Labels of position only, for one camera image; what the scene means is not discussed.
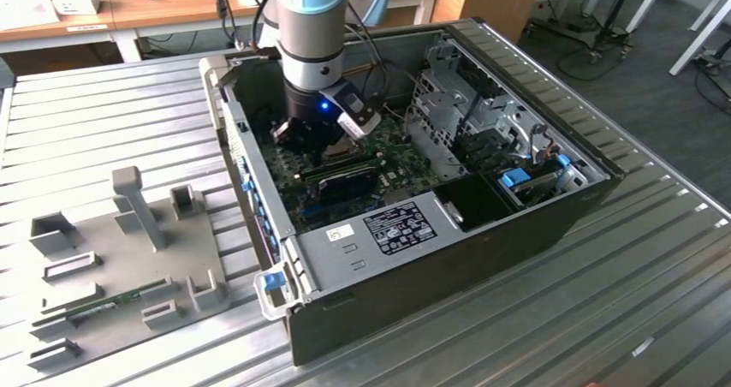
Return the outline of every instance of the label sticker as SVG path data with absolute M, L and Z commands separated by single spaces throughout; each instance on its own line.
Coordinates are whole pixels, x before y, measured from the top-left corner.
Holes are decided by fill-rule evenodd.
M 362 219 L 382 254 L 394 254 L 436 237 L 413 202 Z
M 105 30 L 105 29 L 108 29 L 106 25 L 86 25 L 86 26 L 66 27 L 67 32 L 85 32 L 88 30 Z
M 336 227 L 334 229 L 329 229 L 328 231 L 325 231 L 325 235 L 328 235 L 329 241 L 337 241 L 353 234 L 353 227 L 349 224 L 345 224 L 344 226 Z

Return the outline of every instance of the gray floor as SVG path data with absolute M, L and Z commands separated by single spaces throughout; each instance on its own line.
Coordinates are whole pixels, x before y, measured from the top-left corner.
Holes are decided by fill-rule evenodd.
M 613 0 L 602 0 L 598 12 Z M 569 9 L 577 13 L 580 0 Z M 641 0 L 626 0 L 618 17 L 625 27 Z M 556 69 L 557 57 L 580 45 L 546 32 L 536 32 L 520 41 L 525 52 L 578 91 L 598 109 L 622 126 L 660 157 L 720 201 L 731 207 L 731 116 L 718 112 L 697 95 L 694 67 L 677 77 L 668 75 L 670 65 L 694 35 L 686 30 L 698 15 L 674 0 L 657 0 L 638 27 L 634 49 L 621 65 L 600 80 L 582 82 Z M 709 47 L 717 47 L 731 34 L 718 31 Z M 568 59 L 565 68 L 581 77 L 593 75 L 616 62 L 617 53 L 600 66 L 586 58 Z M 717 104 L 717 89 L 701 78 L 701 89 Z

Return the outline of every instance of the white paper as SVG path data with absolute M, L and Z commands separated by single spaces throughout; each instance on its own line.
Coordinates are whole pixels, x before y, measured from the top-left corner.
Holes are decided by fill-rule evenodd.
M 0 0 L 0 30 L 55 23 L 50 0 Z

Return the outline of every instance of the barcode label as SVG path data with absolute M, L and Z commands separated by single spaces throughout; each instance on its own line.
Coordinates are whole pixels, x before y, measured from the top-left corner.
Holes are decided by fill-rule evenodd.
M 106 25 L 86 25 L 86 26 L 66 27 L 67 32 L 86 32 L 89 30 L 105 30 L 105 29 L 108 29 Z

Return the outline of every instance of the white box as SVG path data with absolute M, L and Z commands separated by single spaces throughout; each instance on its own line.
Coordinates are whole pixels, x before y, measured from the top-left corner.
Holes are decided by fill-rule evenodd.
M 98 0 L 53 0 L 59 15 L 96 15 Z

